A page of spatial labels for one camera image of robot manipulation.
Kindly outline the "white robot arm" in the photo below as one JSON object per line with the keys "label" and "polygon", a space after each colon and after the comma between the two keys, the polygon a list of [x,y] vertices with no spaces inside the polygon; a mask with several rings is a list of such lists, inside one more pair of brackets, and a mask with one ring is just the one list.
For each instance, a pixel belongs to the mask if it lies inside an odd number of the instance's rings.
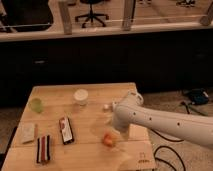
{"label": "white robot arm", "polygon": [[128,92],[115,102],[112,126],[125,133],[131,124],[139,125],[213,149],[213,117],[150,109],[143,102],[138,92]]}

